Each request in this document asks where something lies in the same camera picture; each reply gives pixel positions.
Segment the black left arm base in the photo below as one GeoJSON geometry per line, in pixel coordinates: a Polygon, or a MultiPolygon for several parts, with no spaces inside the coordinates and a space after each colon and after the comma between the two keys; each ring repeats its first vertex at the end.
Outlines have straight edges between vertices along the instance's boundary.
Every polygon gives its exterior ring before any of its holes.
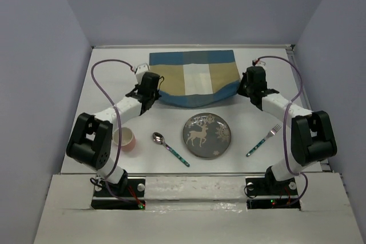
{"type": "Polygon", "coordinates": [[[145,185],[143,177],[131,177],[127,185],[114,185],[100,177],[89,178],[93,185],[90,206],[94,210],[145,210],[145,185]]]}

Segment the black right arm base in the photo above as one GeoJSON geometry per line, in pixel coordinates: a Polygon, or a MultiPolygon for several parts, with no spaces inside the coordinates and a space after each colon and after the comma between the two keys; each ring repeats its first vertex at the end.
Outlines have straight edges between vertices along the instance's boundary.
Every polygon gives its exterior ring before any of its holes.
{"type": "Polygon", "coordinates": [[[271,182],[265,177],[245,178],[244,194],[248,210],[300,209],[295,179],[271,182]]]}

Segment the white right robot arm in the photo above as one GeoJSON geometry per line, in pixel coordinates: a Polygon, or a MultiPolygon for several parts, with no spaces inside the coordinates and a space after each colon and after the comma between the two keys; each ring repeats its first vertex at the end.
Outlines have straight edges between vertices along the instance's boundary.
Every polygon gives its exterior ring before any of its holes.
{"type": "Polygon", "coordinates": [[[306,167],[337,154],[328,113],[300,107],[277,90],[269,89],[263,67],[247,68],[237,92],[249,98],[259,110],[281,120],[284,131],[291,131],[291,140],[284,142],[283,159],[267,168],[264,177],[254,182],[248,190],[249,196],[277,195],[306,167]]]}

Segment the blue and tan cloth placemat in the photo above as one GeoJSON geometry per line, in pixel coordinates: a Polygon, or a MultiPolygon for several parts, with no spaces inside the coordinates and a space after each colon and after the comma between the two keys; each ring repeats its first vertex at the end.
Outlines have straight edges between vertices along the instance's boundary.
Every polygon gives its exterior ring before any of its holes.
{"type": "Polygon", "coordinates": [[[164,78],[161,102],[175,107],[210,105],[234,96],[240,84],[233,50],[151,53],[149,68],[164,78]]]}

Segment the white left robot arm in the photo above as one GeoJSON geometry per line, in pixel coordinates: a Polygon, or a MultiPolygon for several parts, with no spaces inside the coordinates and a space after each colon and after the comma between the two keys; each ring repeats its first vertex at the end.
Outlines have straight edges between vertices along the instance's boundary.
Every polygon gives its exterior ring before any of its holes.
{"type": "Polygon", "coordinates": [[[113,131],[128,120],[143,115],[159,99],[162,77],[145,72],[135,88],[121,101],[97,114],[80,114],[66,147],[66,155],[94,170],[113,196],[121,195],[128,185],[127,172],[110,156],[113,131]]]}

